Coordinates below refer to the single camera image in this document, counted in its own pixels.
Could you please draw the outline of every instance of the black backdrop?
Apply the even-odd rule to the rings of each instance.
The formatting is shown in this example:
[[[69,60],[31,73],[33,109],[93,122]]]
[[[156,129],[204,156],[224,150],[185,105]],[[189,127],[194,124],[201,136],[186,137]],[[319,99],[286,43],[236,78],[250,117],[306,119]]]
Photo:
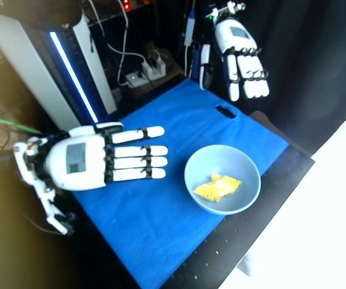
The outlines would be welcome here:
[[[271,94],[241,98],[236,106],[247,114],[265,112],[285,134],[315,152],[346,119],[346,1],[245,3],[239,19],[263,48],[261,60],[270,72]],[[185,0],[159,1],[163,31],[159,39],[173,54],[184,6]],[[226,98],[222,78],[212,89]]]

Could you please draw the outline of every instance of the white floor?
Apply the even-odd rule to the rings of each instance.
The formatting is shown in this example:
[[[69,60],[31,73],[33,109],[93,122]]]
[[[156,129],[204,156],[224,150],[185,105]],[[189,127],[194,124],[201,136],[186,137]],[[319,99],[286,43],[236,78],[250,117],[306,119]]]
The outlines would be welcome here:
[[[346,288],[346,121],[220,289]]]

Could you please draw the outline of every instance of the power strip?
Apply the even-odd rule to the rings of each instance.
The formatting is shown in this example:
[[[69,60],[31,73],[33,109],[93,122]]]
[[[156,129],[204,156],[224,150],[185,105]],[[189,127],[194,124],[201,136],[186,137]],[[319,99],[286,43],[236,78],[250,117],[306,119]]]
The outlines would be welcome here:
[[[161,57],[158,57],[156,60],[156,66],[152,67],[147,62],[142,62],[142,71],[141,73],[132,72],[126,75],[130,87],[138,87],[143,84],[148,83],[149,81],[157,80],[166,76],[166,64]]]

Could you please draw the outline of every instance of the scrambled egg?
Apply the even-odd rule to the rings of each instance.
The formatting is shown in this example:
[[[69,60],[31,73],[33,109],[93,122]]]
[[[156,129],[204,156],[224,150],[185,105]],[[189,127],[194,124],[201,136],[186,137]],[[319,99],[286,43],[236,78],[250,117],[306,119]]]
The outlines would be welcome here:
[[[234,194],[242,182],[230,176],[211,175],[211,182],[198,186],[194,193],[207,200],[218,202],[225,196]]]

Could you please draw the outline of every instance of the bowl rim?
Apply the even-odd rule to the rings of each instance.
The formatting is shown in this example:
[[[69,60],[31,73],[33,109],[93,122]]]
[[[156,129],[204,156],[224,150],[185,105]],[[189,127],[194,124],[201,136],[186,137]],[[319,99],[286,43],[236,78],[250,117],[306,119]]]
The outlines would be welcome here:
[[[189,189],[188,184],[187,184],[187,182],[186,182],[186,170],[187,170],[187,165],[188,165],[188,163],[190,162],[190,160],[192,159],[192,157],[195,156],[195,154],[199,153],[202,149],[209,148],[209,147],[211,147],[211,146],[224,146],[224,147],[227,147],[227,148],[229,148],[229,149],[233,149],[233,150],[235,150],[235,151],[238,151],[238,152],[240,152],[241,154],[243,154],[243,155],[251,162],[251,164],[252,164],[253,167],[255,168],[256,173],[257,173],[257,176],[258,176],[258,188],[257,188],[257,192],[256,192],[254,198],[253,198],[246,206],[244,206],[244,207],[242,207],[242,208],[240,208],[240,209],[237,209],[237,210],[233,210],[233,211],[220,211],[220,210],[216,210],[216,209],[213,209],[213,208],[209,208],[209,207],[205,206],[204,204],[201,204],[200,202],[198,202],[198,201],[194,198],[194,192],[191,191],[191,189]],[[203,208],[205,211],[210,212],[210,213],[213,213],[213,214],[218,214],[218,215],[233,215],[233,214],[236,214],[236,213],[239,213],[239,212],[242,212],[242,211],[246,210],[247,208],[249,208],[251,205],[254,204],[254,202],[257,200],[257,198],[258,198],[258,196],[259,196],[259,194],[260,194],[260,192],[261,192],[261,175],[260,175],[260,173],[259,173],[259,170],[258,170],[256,164],[255,164],[255,163],[252,161],[252,159],[251,159],[247,154],[245,154],[243,151],[241,151],[241,150],[239,150],[239,149],[236,149],[236,148],[233,148],[232,146],[226,146],[225,144],[223,144],[223,145],[222,145],[222,144],[221,144],[221,145],[220,145],[220,144],[218,144],[218,145],[217,145],[217,144],[211,144],[211,145],[209,145],[209,146],[204,146],[204,147],[202,147],[202,148],[196,150],[195,153],[193,153],[193,154],[189,157],[188,161],[186,162],[185,171],[184,171],[184,179],[185,179],[186,189],[188,190],[190,196],[193,198],[193,200],[196,202],[196,204],[198,204],[198,205],[199,205],[201,208]]]

